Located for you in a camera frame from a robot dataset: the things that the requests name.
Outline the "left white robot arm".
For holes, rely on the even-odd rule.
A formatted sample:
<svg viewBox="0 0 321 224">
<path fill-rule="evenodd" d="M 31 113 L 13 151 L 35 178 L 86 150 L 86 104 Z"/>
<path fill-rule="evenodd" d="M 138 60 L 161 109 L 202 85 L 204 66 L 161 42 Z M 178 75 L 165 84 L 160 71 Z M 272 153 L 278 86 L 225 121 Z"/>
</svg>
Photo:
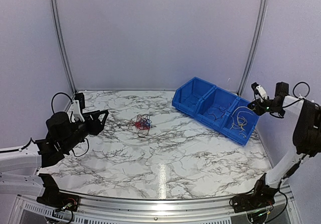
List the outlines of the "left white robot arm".
<svg viewBox="0 0 321 224">
<path fill-rule="evenodd" d="M 51 175 L 17 175 L 13 171 L 55 166 L 79 143 L 87 142 L 88 135 L 99 135 L 108 115 L 107 110 L 96 110 L 72 122 L 66 112 L 60 111 L 46 121 L 48 133 L 44 139 L 30 139 L 24 146 L 1 149 L 1 193 L 43 196 L 50 205 L 60 206 L 63 194 Z"/>
</svg>

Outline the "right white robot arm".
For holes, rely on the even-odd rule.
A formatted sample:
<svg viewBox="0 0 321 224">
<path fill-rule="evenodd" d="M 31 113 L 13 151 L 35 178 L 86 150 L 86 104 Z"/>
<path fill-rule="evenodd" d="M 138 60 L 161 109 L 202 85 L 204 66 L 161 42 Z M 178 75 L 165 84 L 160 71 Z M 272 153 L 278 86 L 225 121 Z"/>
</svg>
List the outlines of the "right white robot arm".
<svg viewBox="0 0 321 224">
<path fill-rule="evenodd" d="M 288 179 L 300 167 L 306 158 L 320 153 L 320 105 L 307 99 L 307 95 L 289 94 L 289 84 L 278 82 L 274 98 L 270 99 L 265 89 L 258 83 L 251 84 L 254 101 L 248 104 L 258 116 L 269 113 L 277 119 L 283 119 L 289 111 L 297 116 L 292 135 L 293 148 L 280 162 L 257 180 L 254 193 L 249 195 L 248 203 L 259 208 L 278 192 L 283 180 Z"/>
</svg>

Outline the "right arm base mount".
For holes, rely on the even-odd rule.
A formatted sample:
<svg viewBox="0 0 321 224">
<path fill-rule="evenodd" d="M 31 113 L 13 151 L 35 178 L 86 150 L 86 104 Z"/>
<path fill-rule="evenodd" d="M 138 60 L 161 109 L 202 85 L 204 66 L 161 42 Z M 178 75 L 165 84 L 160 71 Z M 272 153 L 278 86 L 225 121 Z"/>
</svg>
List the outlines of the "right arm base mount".
<svg viewBox="0 0 321 224">
<path fill-rule="evenodd" d="M 235 213 L 264 208 L 274 203 L 274 196 L 268 196 L 263 193 L 237 194 L 229 200 L 229 205 L 234 209 Z"/>
</svg>

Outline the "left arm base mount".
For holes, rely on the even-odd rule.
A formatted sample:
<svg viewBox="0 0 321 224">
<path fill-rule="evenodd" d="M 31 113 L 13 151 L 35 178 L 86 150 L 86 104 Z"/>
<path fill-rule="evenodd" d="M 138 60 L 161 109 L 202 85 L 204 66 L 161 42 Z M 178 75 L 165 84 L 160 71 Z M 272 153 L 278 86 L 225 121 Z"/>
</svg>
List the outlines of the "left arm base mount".
<svg viewBox="0 0 321 224">
<path fill-rule="evenodd" d="M 37 197 L 36 200 L 38 203 L 58 209 L 72 204 L 72 206 L 67 209 L 77 211 L 80 196 L 62 192 L 50 174 L 39 174 L 39 177 L 43 182 L 44 192 L 41 196 Z"/>
</svg>

